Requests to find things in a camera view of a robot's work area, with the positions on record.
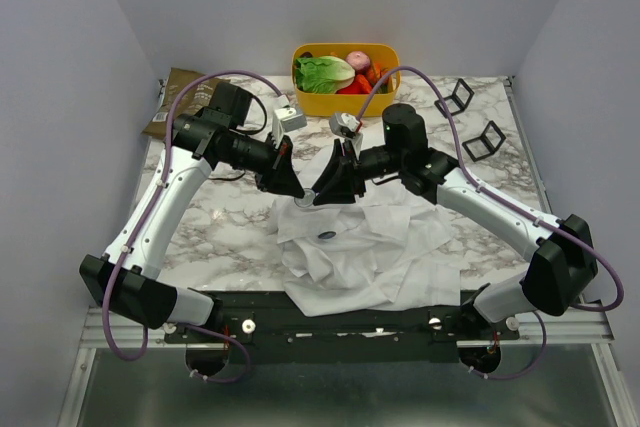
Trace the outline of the clear round brooch backing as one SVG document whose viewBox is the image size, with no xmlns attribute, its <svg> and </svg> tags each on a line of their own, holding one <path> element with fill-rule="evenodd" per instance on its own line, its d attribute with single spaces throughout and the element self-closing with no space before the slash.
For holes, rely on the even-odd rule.
<svg viewBox="0 0 640 427">
<path fill-rule="evenodd" d="M 301 198 L 295 198 L 294 203 L 300 208 L 309 208 L 314 205 L 316 193 L 312 189 L 305 189 Z"/>
</svg>

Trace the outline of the white shirt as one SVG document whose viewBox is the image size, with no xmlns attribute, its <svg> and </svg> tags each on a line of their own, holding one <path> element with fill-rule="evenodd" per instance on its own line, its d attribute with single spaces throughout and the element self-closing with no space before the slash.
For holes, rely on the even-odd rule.
<svg viewBox="0 0 640 427">
<path fill-rule="evenodd" d="M 349 205 L 274 200 L 284 292 L 308 317 L 459 305 L 460 271 L 437 256 L 453 234 L 443 210 L 399 184 L 366 188 Z"/>
</svg>

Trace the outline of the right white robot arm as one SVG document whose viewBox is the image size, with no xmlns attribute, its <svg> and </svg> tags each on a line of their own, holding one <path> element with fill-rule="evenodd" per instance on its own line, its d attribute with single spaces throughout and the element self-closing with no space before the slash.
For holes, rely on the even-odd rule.
<svg viewBox="0 0 640 427">
<path fill-rule="evenodd" d="M 348 113 L 329 121 L 337 135 L 330 160 L 312 190 L 316 206 L 352 204 L 365 184 L 396 175 L 412 194 L 453 210 L 510 245 L 528 262 L 527 271 L 480 288 L 463 306 L 460 326 L 480 339 L 496 323 L 520 313 L 541 311 L 561 316 L 577 302 L 597 273 L 588 224 L 578 216 L 562 220 L 498 192 L 479 179 L 468 179 L 459 162 L 431 147 L 424 119 L 403 103 L 382 114 L 384 143 L 362 149 L 361 123 Z"/>
</svg>

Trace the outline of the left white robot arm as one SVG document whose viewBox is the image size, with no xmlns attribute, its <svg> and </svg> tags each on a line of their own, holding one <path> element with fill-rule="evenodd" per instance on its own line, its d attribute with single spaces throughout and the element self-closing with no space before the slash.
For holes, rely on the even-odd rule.
<svg viewBox="0 0 640 427">
<path fill-rule="evenodd" d="M 220 308 L 212 296 L 163 284 L 158 277 L 184 212 L 218 164 L 254 173 L 262 192 L 303 197 L 288 134 L 305 126 L 305 115 L 279 96 L 271 132 L 256 140 L 241 129 L 252 100 L 250 92 L 222 82 L 208 106 L 174 120 L 171 144 L 133 214 L 101 256 L 88 255 L 80 265 L 81 278 L 105 313 L 149 329 L 187 324 L 201 342 L 220 334 Z"/>
</svg>

